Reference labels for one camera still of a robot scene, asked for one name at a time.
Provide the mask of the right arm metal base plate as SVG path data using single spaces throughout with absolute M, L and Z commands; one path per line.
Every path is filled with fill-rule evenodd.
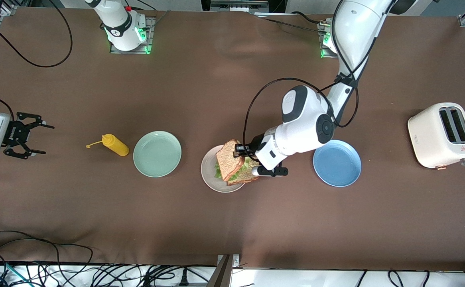
M 138 16 L 125 36 L 110 42 L 112 54 L 149 55 L 154 41 L 156 18 Z

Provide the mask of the metal table clamp bracket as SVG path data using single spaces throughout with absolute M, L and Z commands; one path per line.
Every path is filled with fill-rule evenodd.
M 214 287 L 230 287 L 232 271 L 239 266 L 239 254 L 220 255 L 220 260 L 216 268 L 217 276 Z

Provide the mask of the blue plate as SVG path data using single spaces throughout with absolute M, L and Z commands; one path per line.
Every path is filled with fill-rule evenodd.
M 345 141 L 331 140 L 315 150 L 313 167 L 324 183 L 332 187 L 347 187 L 358 180 L 362 162 L 353 146 Z

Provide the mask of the brown table cloth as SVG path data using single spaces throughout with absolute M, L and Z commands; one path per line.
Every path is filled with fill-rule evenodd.
M 73 33 L 60 66 L 27 64 L 0 39 L 0 98 L 55 129 L 28 141 L 27 160 L 0 154 L 0 245 L 22 231 L 94 249 L 100 263 L 248 267 L 465 269 L 465 165 L 418 162 L 408 120 L 437 103 L 465 111 L 465 28 L 456 18 L 389 16 L 359 82 L 359 109 L 335 138 L 360 154 L 355 183 L 316 176 L 311 152 L 284 160 L 286 177 L 222 194 L 201 177 L 213 147 L 240 140 L 266 83 L 296 77 L 319 88 L 336 76 L 319 38 L 244 12 L 158 12 L 149 55 L 114 55 L 90 9 L 64 11 Z M 170 174 L 142 175 L 137 142 L 165 131 L 182 157 Z M 121 157 L 99 143 L 112 134 Z

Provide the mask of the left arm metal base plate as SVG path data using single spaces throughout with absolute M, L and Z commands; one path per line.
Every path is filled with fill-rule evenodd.
M 337 58 L 336 47 L 333 44 L 331 20 L 332 18 L 327 18 L 327 20 L 320 21 L 317 24 L 321 58 Z

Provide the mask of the beige plate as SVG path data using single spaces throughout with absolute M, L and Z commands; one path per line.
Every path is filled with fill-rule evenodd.
M 217 163 L 216 153 L 223 147 L 223 145 L 218 145 L 213 147 L 211 150 L 205 154 L 203 160 L 201 162 L 200 171 L 203 181 L 207 184 L 209 188 L 219 193 L 232 193 L 233 191 L 237 191 L 241 189 L 245 183 L 234 184 L 228 186 L 226 182 L 222 180 L 222 178 L 216 178 L 216 169 L 215 164 Z

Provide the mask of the yellow mustard squeeze bottle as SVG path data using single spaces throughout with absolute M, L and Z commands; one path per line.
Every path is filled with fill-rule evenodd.
M 87 149 L 90 149 L 91 146 L 96 144 L 103 144 L 103 146 L 107 147 L 111 151 L 115 152 L 116 154 L 120 155 L 121 157 L 127 156 L 129 154 L 129 147 L 125 145 L 119 138 L 112 134 L 105 134 L 102 135 L 101 141 L 94 142 L 90 145 L 86 145 Z

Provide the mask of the white toaster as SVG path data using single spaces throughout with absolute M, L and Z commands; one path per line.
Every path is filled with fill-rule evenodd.
M 457 103 L 429 106 L 407 123 L 420 165 L 436 170 L 460 162 L 465 165 L 465 111 Z

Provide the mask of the mint green plate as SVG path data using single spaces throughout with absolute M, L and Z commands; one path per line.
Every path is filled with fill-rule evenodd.
M 137 142 L 133 152 L 136 169 L 142 175 L 152 178 L 170 174 L 179 165 L 181 157 L 179 140 L 165 131 L 146 134 Z

